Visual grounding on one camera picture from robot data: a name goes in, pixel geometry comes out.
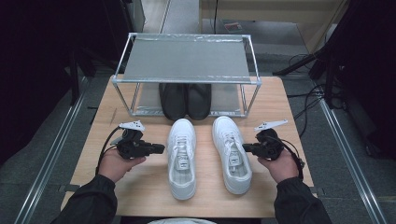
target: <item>metal rail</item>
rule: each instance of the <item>metal rail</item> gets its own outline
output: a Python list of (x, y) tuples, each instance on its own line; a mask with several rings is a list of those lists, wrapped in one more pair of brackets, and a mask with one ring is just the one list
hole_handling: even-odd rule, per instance
[(373, 193), (367, 178), (365, 177), (350, 144), (344, 135), (343, 130), (337, 120), (337, 117), (332, 110), (327, 106), (324, 100), (320, 100), (320, 106), (326, 116), (327, 121), (330, 124), (332, 133), (334, 134), (335, 140), (341, 149), (344, 160), (346, 161), (346, 166), (352, 175), (355, 185), (358, 189), (361, 199), (366, 206), (367, 212), (373, 223), (386, 224), (388, 223), (382, 209)]
[(71, 126), (77, 116), (77, 113), (81, 107), (82, 101), (84, 100), (84, 95), (90, 81), (84, 77), (81, 80), (81, 93), (78, 97), (75, 105), (70, 106), (69, 111), (64, 119), (64, 122), (61, 126), (61, 129), (57, 133), (54, 142), (49, 150), (49, 154), (47, 158), (44, 160), (41, 169), (35, 178), (35, 182), (32, 187), (30, 187), (26, 199), (23, 203), (21, 211), (19, 212), (17, 219), (15, 220), (16, 224), (20, 223), (29, 223), (30, 219), (35, 211), (35, 208), (40, 200), (40, 197), (44, 191), (44, 188), (47, 185), (48, 180), (50, 179), (50, 175), (52, 173), (53, 167), (55, 166), (56, 161), (58, 160), (59, 155), (61, 154), (62, 148), (64, 146), (64, 141), (67, 138), (67, 135), (70, 132)]

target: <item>person's left hand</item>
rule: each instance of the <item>person's left hand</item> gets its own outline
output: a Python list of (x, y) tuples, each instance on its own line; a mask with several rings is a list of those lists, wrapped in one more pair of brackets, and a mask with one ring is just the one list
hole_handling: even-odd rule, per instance
[(115, 148), (112, 148), (109, 149), (102, 158), (98, 174), (104, 175), (114, 183), (117, 183), (127, 172), (131, 171), (132, 167), (145, 160), (146, 157), (125, 160)]

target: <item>white sneaker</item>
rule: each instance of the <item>white sneaker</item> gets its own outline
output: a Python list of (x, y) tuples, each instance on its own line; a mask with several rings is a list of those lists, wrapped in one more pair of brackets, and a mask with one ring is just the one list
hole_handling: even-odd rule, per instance
[(168, 137), (168, 179), (172, 195), (187, 200), (195, 193), (195, 130), (187, 119), (178, 119)]
[(213, 123), (212, 137), (221, 157), (225, 187), (233, 194), (246, 193), (252, 172), (238, 127), (232, 119), (219, 117)]

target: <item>gray shelf top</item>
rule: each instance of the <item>gray shelf top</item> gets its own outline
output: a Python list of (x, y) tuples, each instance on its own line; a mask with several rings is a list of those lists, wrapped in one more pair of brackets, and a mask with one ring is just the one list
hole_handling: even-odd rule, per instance
[(251, 83), (245, 35), (130, 34), (130, 38), (131, 54), (118, 82)]

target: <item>black shoe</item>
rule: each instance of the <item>black shoe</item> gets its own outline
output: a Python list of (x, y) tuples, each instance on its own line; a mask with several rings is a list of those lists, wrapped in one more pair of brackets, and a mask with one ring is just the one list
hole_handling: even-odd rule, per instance
[(205, 119), (212, 104), (211, 84), (188, 84), (187, 114), (192, 119)]
[(186, 116), (186, 84), (160, 83), (160, 99), (163, 114), (171, 120)]

